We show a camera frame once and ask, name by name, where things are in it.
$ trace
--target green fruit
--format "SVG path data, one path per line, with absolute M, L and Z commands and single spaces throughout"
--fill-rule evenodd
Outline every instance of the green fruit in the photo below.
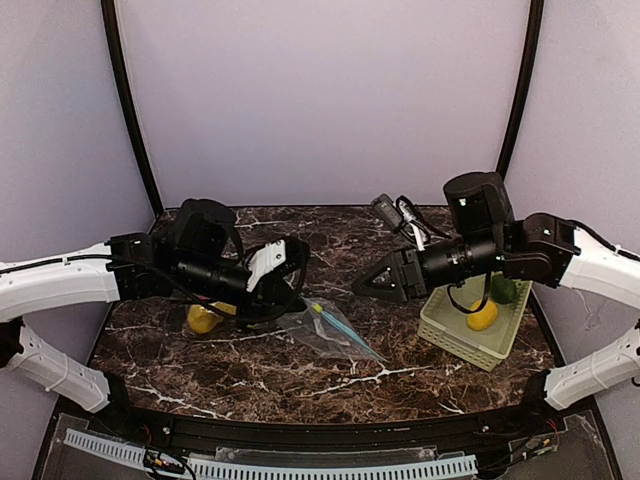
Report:
M 491 298 L 500 305 L 515 302 L 518 300 L 516 282 L 505 278 L 503 275 L 494 275 L 491 278 Z

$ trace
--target table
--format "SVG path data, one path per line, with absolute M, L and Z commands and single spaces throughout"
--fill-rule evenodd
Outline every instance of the table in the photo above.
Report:
M 445 207 L 423 213 L 452 231 Z M 165 213 L 155 229 L 172 215 Z M 424 301 L 396 305 L 354 296 L 349 286 L 363 270 L 407 245 L 367 207 L 241 208 L 237 215 L 246 247 L 282 235 L 308 242 L 304 296 L 333 301 L 388 363 L 322 359 L 275 324 L 247 334 L 225 322 L 196 335 L 184 306 L 160 298 L 122 302 L 107 319 L 91 367 L 124 378 L 136 406 L 251 422 L 417 420 L 515 405 L 526 379 L 553 366 L 529 309 L 510 356 L 488 373 L 417 337 Z

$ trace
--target transparent plastic bag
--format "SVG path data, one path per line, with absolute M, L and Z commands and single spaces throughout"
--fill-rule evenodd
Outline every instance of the transparent plastic bag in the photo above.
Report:
M 305 298 L 304 312 L 288 313 L 277 323 L 295 340 L 323 358 L 385 361 L 356 333 L 344 314 L 329 300 Z

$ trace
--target beige plastic crate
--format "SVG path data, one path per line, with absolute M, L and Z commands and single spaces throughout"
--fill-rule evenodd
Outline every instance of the beige plastic crate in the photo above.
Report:
M 481 332 L 467 326 L 467 315 L 456 310 L 446 287 L 436 288 L 420 311 L 418 335 L 434 345 L 490 372 L 502 362 L 513 346 L 531 292 L 530 281 L 515 280 L 518 301 L 498 306 L 498 318 Z M 453 289 L 456 301 L 469 308 L 482 298 L 484 275 L 473 277 L 464 287 Z

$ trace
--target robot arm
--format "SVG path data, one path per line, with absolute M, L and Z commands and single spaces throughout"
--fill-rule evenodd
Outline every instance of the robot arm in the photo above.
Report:
M 85 302 L 111 303 L 190 292 L 208 305 L 232 303 L 245 322 L 258 323 L 302 309 L 284 276 L 300 269 L 306 244 L 280 239 L 250 258 L 222 257 L 227 240 L 243 249 L 235 215 L 209 200 L 187 200 L 172 226 L 157 237 L 137 233 L 66 255 L 0 263 L 0 369 L 17 370 L 47 392 L 57 392 L 96 413 L 128 403 L 121 379 L 90 369 L 56 350 L 24 324 L 25 314 Z
M 469 277 L 501 271 L 509 278 L 586 290 L 640 309 L 640 257 L 635 254 L 616 249 L 585 225 L 549 214 L 515 221 L 495 173 L 454 178 L 444 193 L 461 238 L 423 251 L 391 252 L 354 282 L 354 293 L 404 302 L 424 298 L 441 285 L 461 285 Z M 374 209 L 392 230 L 402 228 L 380 199 Z M 388 281 L 381 281 L 381 275 L 388 275 Z M 560 410 L 638 373 L 640 323 L 587 358 L 534 375 L 525 401 L 544 400 Z

